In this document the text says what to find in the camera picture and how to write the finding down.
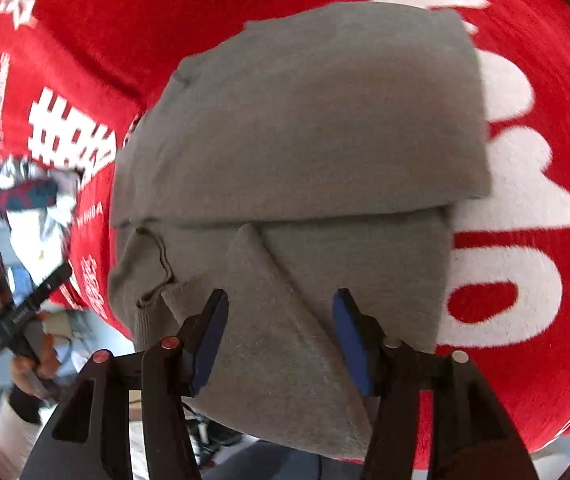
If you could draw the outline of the person's left forearm white sleeve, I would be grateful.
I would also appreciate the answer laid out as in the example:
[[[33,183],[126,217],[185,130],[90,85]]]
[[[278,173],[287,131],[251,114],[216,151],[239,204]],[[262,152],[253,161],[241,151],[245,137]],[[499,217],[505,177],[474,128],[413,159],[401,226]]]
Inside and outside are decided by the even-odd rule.
[[[42,428],[39,408],[35,410],[36,422],[28,422],[16,411],[16,405],[24,401],[37,398],[15,387],[3,393],[0,400],[0,451],[15,463],[27,460]]]

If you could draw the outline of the person's left hand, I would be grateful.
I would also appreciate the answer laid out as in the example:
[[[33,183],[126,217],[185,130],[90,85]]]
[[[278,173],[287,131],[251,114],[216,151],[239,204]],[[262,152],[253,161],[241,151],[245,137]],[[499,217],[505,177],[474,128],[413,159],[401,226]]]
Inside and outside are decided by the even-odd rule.
[[[10,374],[14,386],[23,393],[46,400],[50,393],[44,388],[45,380],[53,379],[61,367],[58,352],[54,347],[54,337],[45,334],[42,338],[38,361],[27,356],[14,356],[10,365]]]

